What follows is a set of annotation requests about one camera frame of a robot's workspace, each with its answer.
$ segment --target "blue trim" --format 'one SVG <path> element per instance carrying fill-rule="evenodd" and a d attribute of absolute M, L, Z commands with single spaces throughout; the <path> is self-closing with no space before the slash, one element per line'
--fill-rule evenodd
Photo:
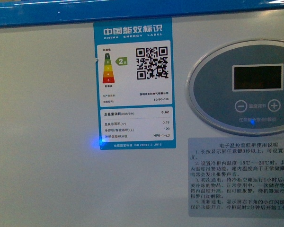
<path fill-rule="evenodd" d="M 0 3 L 0 27 L 264 9 L 284 9 L 284 0 L 26 0 Z"/>

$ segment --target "black display screen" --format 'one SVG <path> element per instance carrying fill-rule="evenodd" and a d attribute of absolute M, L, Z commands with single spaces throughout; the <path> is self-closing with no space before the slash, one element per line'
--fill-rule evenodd
<path fill-rule="evenodd" d="M 233 90 L 281 90 L 283 65 L 233 66 Z"/>

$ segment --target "instruction sticker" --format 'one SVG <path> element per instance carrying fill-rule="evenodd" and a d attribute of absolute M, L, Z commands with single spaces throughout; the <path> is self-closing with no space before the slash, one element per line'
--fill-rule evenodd
<path fill-rule="evenodd" d="M 284 218 L 284 137 L 189 138 L 191 217 Z"/>

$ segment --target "energy label sticker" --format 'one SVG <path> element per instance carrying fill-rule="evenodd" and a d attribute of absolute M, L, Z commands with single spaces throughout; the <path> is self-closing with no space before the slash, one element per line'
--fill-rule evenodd
<path fill-rule="evenodd" d="M 170 18 L 94 24 L 100 149 L 175 148 Z"/>

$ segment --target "white freezer body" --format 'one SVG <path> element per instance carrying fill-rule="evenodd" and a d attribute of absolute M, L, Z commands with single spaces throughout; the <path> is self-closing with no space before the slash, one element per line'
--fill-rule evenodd
<path fill-rule="evenodd" d="M 172 19 L 177 147 L 100 150 L 93 25 L 0 29 L 0 227 L 283 226 L 188 215 L 188 138 L 201 121 L 186 80 L 205 54 L 284 40 L 284 9 Z"/>

